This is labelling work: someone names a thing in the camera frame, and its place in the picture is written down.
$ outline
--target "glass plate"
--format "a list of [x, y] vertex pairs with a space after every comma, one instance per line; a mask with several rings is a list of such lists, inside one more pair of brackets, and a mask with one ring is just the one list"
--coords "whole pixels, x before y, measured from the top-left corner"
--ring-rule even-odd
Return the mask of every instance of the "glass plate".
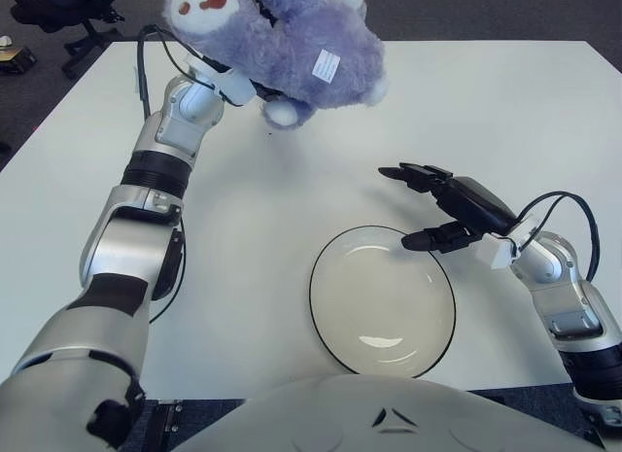
[[456, 305], [447, 276], [432, 254], [403, 249], [402, 236], [383, 226], [352, 228], [313, 267], [313, 322], [351, 371], [420, 376], [451, 342]]

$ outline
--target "black chair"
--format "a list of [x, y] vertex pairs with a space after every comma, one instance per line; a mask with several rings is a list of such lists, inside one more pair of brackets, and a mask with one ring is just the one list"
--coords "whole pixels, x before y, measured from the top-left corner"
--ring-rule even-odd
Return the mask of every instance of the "black chair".
[[86, 37], [76, 42], [65, 44], [65, 50], [71, 55], [62, 65], [62, 71], [69, 79], [76, 78], [74, 67], [94, 48], [104, 50], [111, 42], [126, 40], [117, 29], [97, 32], [91, 19], [108, 23], [123, 21], [111, 6], [115, 0], [15, 0], [11, 15], [22, 24], [34, 24], [44, 32], [53, 33], [63, 27], [82, 25]]

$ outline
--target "label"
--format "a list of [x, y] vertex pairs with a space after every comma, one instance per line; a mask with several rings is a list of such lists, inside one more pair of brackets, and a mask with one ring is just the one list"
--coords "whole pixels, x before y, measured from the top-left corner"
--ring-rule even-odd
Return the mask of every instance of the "label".
[[340, 61], [341, 57], [339, 55], [322, 49], [320, 56], [318, 56], [318, 61], [315, 62], [315, 66], [313, 67], [313, 76], [328, 84], [332, 83], [334, 74], [337, 72], [337, 68], [339, 68]]

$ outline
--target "stuffed animal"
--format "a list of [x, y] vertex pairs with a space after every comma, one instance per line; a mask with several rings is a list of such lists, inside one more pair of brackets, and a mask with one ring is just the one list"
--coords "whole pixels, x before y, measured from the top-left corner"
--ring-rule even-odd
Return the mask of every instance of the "stuffed animal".
[[364, 0], [167, 0], [164, 15], [182, 41], [282, 92], [263, 106], [275, 127], [386, 93], [384, 48], [364, 24]]

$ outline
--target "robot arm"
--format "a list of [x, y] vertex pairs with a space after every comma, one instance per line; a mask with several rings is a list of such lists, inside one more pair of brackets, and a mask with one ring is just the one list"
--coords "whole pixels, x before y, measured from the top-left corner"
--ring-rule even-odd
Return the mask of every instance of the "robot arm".
[[189, 64], [211, 88], [177, 77], [146, 120], [85, 245], [84, 290], [0, 385], [0, 450], [110, 450], [140, 416], [149, 306], [176, 280], [185, 238], [177, 225], [201, 140], [221, 119], [225, 96], [243, 105], [256, 94], [233, 70]]
[[476, 256], [492, 268], [509, 266], [532, 294], [588, 420], [622, 428], [622, 331], [596, 287], [580, 276], [571, 244], [546, 231], [533, 237], [538, 222], [532, 216], [517, 218], [470, 178], [409, 163], [380, 173], [431, 192], [440, 209], [457, 219], [406, 235], [403, 246], [448, 253], [481, 240]]

